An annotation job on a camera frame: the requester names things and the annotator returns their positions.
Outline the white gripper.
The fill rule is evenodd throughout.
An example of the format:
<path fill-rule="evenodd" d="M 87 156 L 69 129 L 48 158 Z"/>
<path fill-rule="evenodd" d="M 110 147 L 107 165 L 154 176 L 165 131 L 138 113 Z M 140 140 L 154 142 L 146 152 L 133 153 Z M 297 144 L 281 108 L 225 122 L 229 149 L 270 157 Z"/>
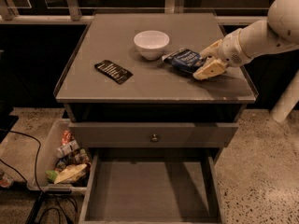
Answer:
<path fill-rule="evenodd" d="M 232 67 L 240 67 L 251 61 L 251 58 L 241 48 L 241 29 L 237 29 L 228 34 L 223 40 L 219 39 L 200 52 L 200 56 L 208 58 L 205 64 L 193 73 L 197 80 L 205 80 L 216 77 L 226 71 L 227 63 Z"/>

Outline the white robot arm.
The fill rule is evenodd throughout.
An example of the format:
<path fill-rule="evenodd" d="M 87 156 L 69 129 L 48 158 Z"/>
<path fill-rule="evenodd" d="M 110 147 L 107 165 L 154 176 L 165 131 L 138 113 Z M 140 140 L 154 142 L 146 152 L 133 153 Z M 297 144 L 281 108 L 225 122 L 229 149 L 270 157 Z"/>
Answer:
<path fill-rule="evenodd" d="M 200 52 L 206 62 L 193 73 L 204 80 L 265 54 L 299 48 L 299 0 L 275 0 L 267 17 L 226 35 Z"/>

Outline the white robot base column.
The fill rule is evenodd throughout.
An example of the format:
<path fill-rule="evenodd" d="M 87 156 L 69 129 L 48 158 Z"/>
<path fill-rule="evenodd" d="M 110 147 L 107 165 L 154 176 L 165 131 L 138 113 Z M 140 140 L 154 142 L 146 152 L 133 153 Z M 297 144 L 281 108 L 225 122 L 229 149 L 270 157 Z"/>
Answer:
<path fill-rule="evenodd" d="M 271 117 L 282 122 L 292 112 L 299 102 L 299 71 L 296 72 L 286 90 L 282 93 L 279 100 L 270 112 Z"/>

